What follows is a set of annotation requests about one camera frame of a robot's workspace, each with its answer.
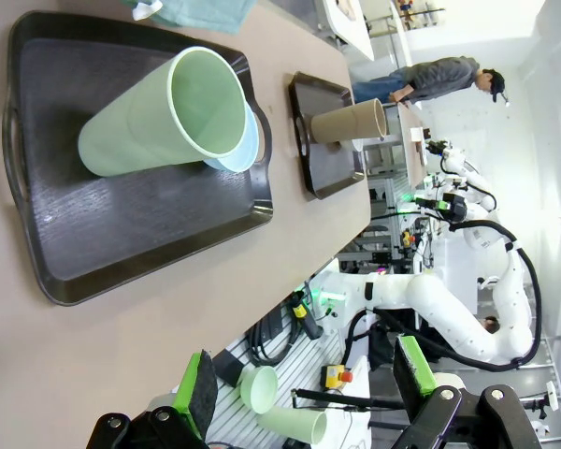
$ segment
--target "person's hand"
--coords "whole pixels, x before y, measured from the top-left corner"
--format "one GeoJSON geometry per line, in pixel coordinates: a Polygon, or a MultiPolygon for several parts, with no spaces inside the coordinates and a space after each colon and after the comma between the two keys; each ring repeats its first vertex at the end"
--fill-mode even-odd
{"type": "Polygon", "coordinates": [[[405,97],[405,94],[403,94],[403,92],[401,92],[401,90],[399,89],[398,91],[394,91],[393,93],[389,94],[389,101],[392,101],[394,103],[398,103],[404,97],[405,97]]]}

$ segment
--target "black plastic tray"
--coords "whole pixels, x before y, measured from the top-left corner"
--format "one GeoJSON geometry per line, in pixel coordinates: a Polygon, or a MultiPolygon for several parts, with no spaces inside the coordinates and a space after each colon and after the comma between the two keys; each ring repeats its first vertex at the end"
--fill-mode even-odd
{"type": "Polygon", "coordinates": [[[289,85],[297,147],[306,187],[324,199],[363,180],[364,164],[360,152],[335,143],[317,143],[311,136],[311,117],[353,104],[348,88],[329,81],[295,73],[289,85]]]}
{"type": "Polygon", "coordinates": [[[32,12],[10,32],[3,150],[10,190],[41,289],[74,305],[272,218],[270,126],[245,55],[156,28],[32,12]],[[81,127],[187,47],[235,69],[265,142],[250,171],[204,163],[99,178],[82,164],[81,127]]]}

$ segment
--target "white workbench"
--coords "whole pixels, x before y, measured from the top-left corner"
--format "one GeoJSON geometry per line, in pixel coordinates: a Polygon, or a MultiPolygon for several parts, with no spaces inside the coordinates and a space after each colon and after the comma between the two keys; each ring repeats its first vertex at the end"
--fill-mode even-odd
{"type": "Polygon", "coordinates": [[[329,28],[336,36],[358,49],[367,59],[374,61],[374,50],[359,0],[351,0],[354,21],[340,10],[337,0],[315,0],[315,5],[324,28],[329,28]]]}
{"type": "MultiPolygon", "coordinates": [[[[7,37],[30,10],[129,20],[118,0],[0,1],[0,122],[7,37]]],[[[369,223],[367,183],[308,196],[286,86],[297,70],[349,85],[343,56],[256,6],[237,36],[186,34],[243,51],[272,128],[271,223],[73,308],[39,290],[0,143],[0,448],[85,447],[96,419],[136,416],[191,353],[214,354],[278,304],[369,223]]]]}

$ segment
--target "light blue bowl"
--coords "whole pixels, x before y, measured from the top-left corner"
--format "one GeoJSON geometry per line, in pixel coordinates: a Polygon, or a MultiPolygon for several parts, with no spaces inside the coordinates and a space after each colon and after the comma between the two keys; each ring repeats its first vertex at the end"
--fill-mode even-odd
{"type": "Polygon", "coordinates": [[[249,170],[255,162],[260,148],[260,136],[258,135],[258,124],[255,121],[252,108],[246,103],[245,136],[237,145],[237,148],[229,156],[219,157],[218,159],[206,159],[204,162],[217,170],[230,171],[231,173],[241,173],[249,170]]]}

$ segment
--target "tray handle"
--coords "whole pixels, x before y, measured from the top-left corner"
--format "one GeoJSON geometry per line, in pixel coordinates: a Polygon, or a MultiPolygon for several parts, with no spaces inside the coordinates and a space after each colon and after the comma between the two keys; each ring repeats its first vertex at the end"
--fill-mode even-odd
{"type": "Polygon", "coordinates": [[[309,157],[308,128],[306,127],[306,121],[301,114],[297,114],[294,117],[293,125],[295,127],[295,136],[297,138],[299,153],[303,157],[309,157]]]}
{"type": "Polygon", "coordinates": [[[270,129],[270,122],[259,105],[256,104],[252,110],[260,121],[262,132],[264,133],[264,156],[262,156],[262,159],[257,164],[264,164],[267,166],[272,156],[272,130],[270,129]]]}
{"type": "Polygon", "coordinates": [[[22,126],[18,110],[12,105],[10,91],[2,114],[2,152],[8,186],[17,209],[29,202],[29,183],[22,156],[22,126]]]}

